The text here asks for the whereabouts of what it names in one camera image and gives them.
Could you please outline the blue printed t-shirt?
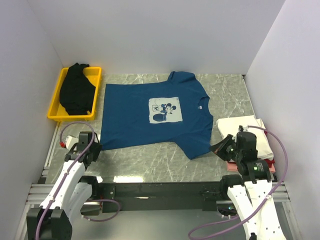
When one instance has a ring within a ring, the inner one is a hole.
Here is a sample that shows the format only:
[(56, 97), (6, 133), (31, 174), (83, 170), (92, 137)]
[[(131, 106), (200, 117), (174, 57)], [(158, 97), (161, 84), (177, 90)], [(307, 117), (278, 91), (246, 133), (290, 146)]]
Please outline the blue printed t-shirt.
[(166, 81), (105, 86), (102, 150), (176, 143), (193, 160), (210, 151), (210, 97), (194, 73), (172, 71)]

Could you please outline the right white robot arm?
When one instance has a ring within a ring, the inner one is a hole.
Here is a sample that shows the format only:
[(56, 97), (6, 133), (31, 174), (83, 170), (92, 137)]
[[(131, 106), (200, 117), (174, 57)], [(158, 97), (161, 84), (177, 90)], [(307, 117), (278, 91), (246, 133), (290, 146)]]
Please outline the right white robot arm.
[(249, 240), (284, 240), (267, 162), (258, 158), (257, 137), (248, 131), (227, 135), (210, 150), (226, 162), (235, 162), (238, 174), (225, 175), (219, 193), (231, 200)]

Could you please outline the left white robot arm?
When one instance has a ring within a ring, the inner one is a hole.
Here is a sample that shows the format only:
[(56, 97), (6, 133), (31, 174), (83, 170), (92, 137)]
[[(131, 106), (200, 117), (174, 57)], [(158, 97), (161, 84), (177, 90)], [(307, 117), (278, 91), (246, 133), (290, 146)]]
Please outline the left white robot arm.
[(81, 215), (84, 203), (96, 200), (100, 188), (95, 176), (86, 176), (88, 166), (95, 162), (101, 144), (91, 131), (79, 133), (65, 155), (62, 171), (51, 191), (38, 207), (26, 215), (27, 237), (30, 240), (69, 240), (73, 222)]

